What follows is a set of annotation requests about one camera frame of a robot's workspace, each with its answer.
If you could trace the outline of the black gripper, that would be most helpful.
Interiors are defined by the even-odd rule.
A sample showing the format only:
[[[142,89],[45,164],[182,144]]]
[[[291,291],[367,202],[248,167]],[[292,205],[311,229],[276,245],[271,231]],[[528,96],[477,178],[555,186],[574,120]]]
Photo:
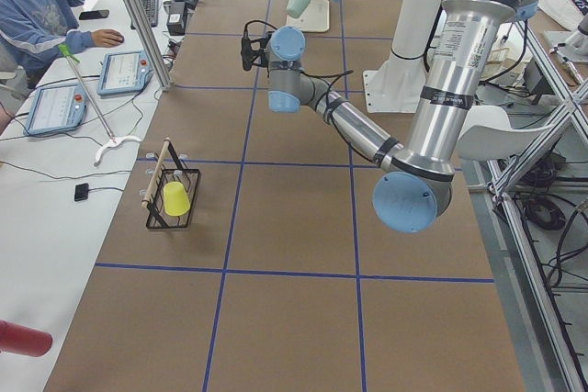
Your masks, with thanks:
[[[253,39],[250,43],[251,55],[250,64],[251,66],[267,68],[269,64],[267,47],[271,40],[272,33],[267,32],[263,37]]]

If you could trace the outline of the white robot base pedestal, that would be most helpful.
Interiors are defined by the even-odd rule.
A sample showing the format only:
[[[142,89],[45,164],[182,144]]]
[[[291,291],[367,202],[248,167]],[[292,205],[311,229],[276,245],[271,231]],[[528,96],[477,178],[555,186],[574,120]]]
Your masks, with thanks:
[[[364,72],[367,111],[413,113],[424,87],[424,60],[435,33],[441,0],[402,0],[390,56],[376,71]]]

